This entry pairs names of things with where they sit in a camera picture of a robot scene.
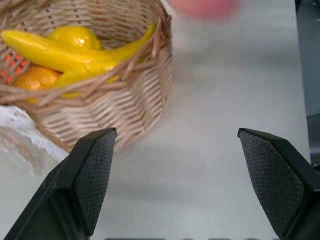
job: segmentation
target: white lace cloth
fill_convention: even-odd
[[[0,106],[0,151],[14,152],[32,165],[33,153],[20,139],[24,136],[51,157],[62,161],[68,153],[53,144],[36,128],[35,122],[27,113],[16,106]]]

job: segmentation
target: wicker basket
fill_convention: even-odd
[[[12,86],[17,72],[30,63],[0,40],[0,104],[25,110],[43,135],[68,152],[80,137],[107,127],[117,128],[116,150],[140,140],[166,110],[172,84],[171,16],[161,0],[0,1],[0,31],[46,36],[58,26],[81,25],[93,30],[105,48],[139,39],[151,23],[157,23],[154,35],[131,59],[105,75],[57,89]],[[113,76],[119,76],[116,82],[105,83]],[[38,102],[26,102],[29,98]]]

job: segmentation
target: white tabletop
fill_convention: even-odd
[[[114,156],[92,240],[276,237],[237,131],[281,136],[309,159],[294,9],[292,0],[247,0],[225,26],[174,19],[169,110],[143,141]],[[2,176],[0,238],[43,179]]]

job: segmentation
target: lemon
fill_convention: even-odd
[[[43,90],[51,88],[61,73],[41,67],[30,66],[24,73],[17,76],[13,85],[29,91]],[[27,99],[29,103],[38,102],[37,99]]]
[[[47,38],[77,49],[102,49],[102,44],[95,33],[83,26],[57,27],[47,36]]]

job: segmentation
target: pink apple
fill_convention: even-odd
[[[225,20],[241,6],[243,0],[168,0],[180,14],[198,20]]]

